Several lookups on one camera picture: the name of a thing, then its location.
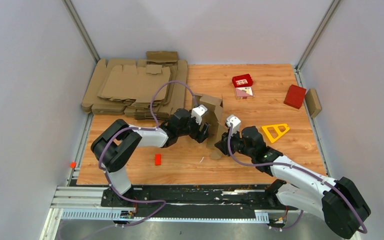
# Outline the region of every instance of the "cardboard sheet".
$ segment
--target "cardboard sheet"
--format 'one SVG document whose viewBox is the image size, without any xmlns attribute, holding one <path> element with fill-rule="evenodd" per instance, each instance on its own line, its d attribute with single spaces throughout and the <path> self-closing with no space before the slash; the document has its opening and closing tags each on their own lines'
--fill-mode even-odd
<svg viewBox="0 0 384 240">
<path fill-rule="evenodd" d="M 95 70 L 93 71 L 92 78 L 90 79 L 89 86 L 84 94 L 81 108 L 83 111 L 90 113 L 93 109 L 96 110 L 109 110 L 114 113 L 122 114 L 125 105 L 119 102 L 111 102 L 98 97 L 98 91 L 104 83 L 105 77 L 111 71 L 113 66 L 116 65 L 135 65 L 134 59 L 111 59 L 108 64 L 105 58 L 98 61 Z"/>
<path fill-rule="evenodd" d="M 83 98 L 82 109 L 94 114 L 126 114 L 136 119 L 152 119 L 150 101 L 164 84 L 163 80 L 153 81 L 155 84 L 150 86 L 137 83 L 135 77 L 123 84 L 120 79 L 124 74 L 149 76 L 152 79 L 164 76 L 164 82 L 176 80 L 187 83 L 188 63 L 179 60 L 175 51 L 149 51 L 146 55 L 148 59 L 138 59 L 137 64 L 134 59 L 114 58 L 108 64 L 105 59 L 101 59 Z M 158 119 L 168 119 L 170 114 L 185 106 L 185 91 L 186 88 L 180 84 L 168 84 L 160 91 L 153 104 Z"/>
<path fill-rule="evenodd" d="M 163 67 L 160 73 L 153 74 L 147 73 L 147 67 L 117 65 L 112 68 L 98 96 L 112 101 L 134 99 L 138 103 L 150 103 L 161 85 L 169 81 L 170 74 L 169 67 Z M 163 100 L 166 91 L 167 86 L 161 89 L 155 100 Z"/>
</svg>

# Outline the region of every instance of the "metal frame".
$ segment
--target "metal frame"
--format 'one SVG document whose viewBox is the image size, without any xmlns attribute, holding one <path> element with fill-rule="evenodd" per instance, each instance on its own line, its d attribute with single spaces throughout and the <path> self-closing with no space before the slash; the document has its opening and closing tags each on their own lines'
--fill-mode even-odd
<svg viewBox="0 0 384 240">
<path fill-rule="evenodd" d="M 300 71 L 296 71 L 294 70 L 294 73 L 295 73 L 295 78 L 296 78 L 296 82 L 298 83 L 298 86 L 302 87 L 302 88 L 306 88 L 304 85 L 303 85 L 303 78 L 302 78 L 302 75 L 301 75 L 301 72 Z M 326 158 L 325 158 L 325 154 L 323 152 L 323 148 L 322 148 L 322 144 L 321 144 L 321 138 L 319 137 L 319 134 L 317 132 L 317 127 L 316 127 L 316 124 L 314 123 L 314 120 L 312 117 L 310 117 L 310 113 L 309 113 L 309 109 L 307 107 L 307 104 L 305 103 L 305 99 L 304 99 L 304 104 L 305 106 L 305 111 L 307 113 L 307 116 L 308 116 L 308 120 L 310 121 L 310 126 L 311 126 L 311 130 L 314 134 L 314 138 L 315 138 L 315 142 L 317 144 L 317 147 L 318 147 L 318 151 L 320 152 L 320 156 L 321 156 L 321 161 L 323 162 L 323 166 L 324 166 L 324 169 L 326 170 L 326 174 L 328 176 L 330 176 L 329 174 L 329 169 L 328 169 L 328 165 L 326 164 Z"/>
<path fill-rule="evenodd" d="M 321 20 L 320 24 L 318 25 L 317 29 L 315 30 L 314 35 L 312 36 L 310 42 L 308 43 L 307 47 L 304 50 L 304 53 L 302 54 L 301 58 L 298 61 L 298 64 L 296 65 L 295 69 L 299 72 L 304 64 L 306 63 L 307 59 L 309 58 L 311 52 L 313 51 L 314 47 L 316 46 L 320 36 L 323 34 L 324 30 L 326 29 L 327 25 L 329 24 L 330 20 L 332 19 L 332 16 L 338 9 L 339 4 L 342 2 L 342 0 L 333 0 L 330 4 L 329 8 L 327 9 L 326 14 L 324 15 L 323 19 Z"/>
<path fill-rule="evenodd" d="M 92 120 L 94 119 L 93 113 L 87 115 L 86 123 L 83 128 L 83 133 L 80 138 L 80 143 L 78 144 L 77 153 L 74 158 L 75 168 L 68 173 L 67 176 L 67 186 L 70 184 L 71 180 L 76 180 L 79 177 L 80 166 L 82 165 L 82 159 L 85 155 L 85 148 L 88 144 L 89 133 L 91 132 Z"/>
<path fill-rule="evenodd" d="M 76 12 L 76 9 L 73 5 L 73 2 L 71 0 L 62 0 L 65 7 L 67 8 L 68 14 L 70 14 L 71 19 L 73 20 L 75 26 L 77 27 L 78 32 L 81 35 L 81 38 L 83 38 L 84 43 L 86 44 L 87 49 L 90 52 L 90 55 L 92 55 L 93 59 L 97 63 L 101 58 L 94 47 L 94 44 L 92 43 L 91 38 L 88 35 L 88 32 L 86 31 L 85 26 L 83 25 L 82 21 L 80 20 L 79 15 Z"/>
</svg>

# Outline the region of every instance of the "red box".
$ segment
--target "red box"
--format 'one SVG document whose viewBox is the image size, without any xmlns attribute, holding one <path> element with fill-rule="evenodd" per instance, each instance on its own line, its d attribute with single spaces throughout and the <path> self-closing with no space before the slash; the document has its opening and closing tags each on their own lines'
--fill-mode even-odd
<svg viewBox="0 0 384 240">
<path fill-rule="evenodd" d="M 306 91 L 307 89 L 303 87 L 291 85 L 286 93 L 283 103 L 293 108 L 300 109 L 303 105 L 304 98 L 306 97 Z"/>
<path fill-rule="evenodd" d="M 244 75 L 234 76 L 232 78 L 232 83 L 235 88 L 241 88 L 241 87 L 251 87 L 254 81 L 251 78 L 251 75 L 244 74 Z"/>
</svg>

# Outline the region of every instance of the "small orange object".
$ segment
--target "small orange object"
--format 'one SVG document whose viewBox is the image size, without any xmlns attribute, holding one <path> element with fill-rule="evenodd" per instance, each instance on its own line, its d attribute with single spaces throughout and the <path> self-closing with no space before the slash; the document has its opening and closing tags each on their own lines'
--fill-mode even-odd
<svg viewBox="0 0 384 240">
<path fill-rule="evenodd" d="M 161 165 L 161 154 L 155 154 L 155 166 Z"/>
</svg>

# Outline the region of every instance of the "white wall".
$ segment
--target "white wall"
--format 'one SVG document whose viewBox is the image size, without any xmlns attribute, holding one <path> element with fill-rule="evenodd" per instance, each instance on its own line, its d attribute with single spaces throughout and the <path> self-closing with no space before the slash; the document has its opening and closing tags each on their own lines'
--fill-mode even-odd
<svg viewBox="0 0 384 240">
<path fill-rule="evenodd" d="M 384 239 L 384 1 L 342 1 L 302 73 L 320 98 L 329 172 L 352 179 L 372 210 L 361 237 Z"/>
<path fill-rule="evenodd" d="M 0 0 L 0 240 L 37 240 L 94 62 L 62 1 Z"/>
<path fill-rule="evenodd" d="M 73 0 L 101 58 L 296 64 L 331 0 Z"/>
</svg>

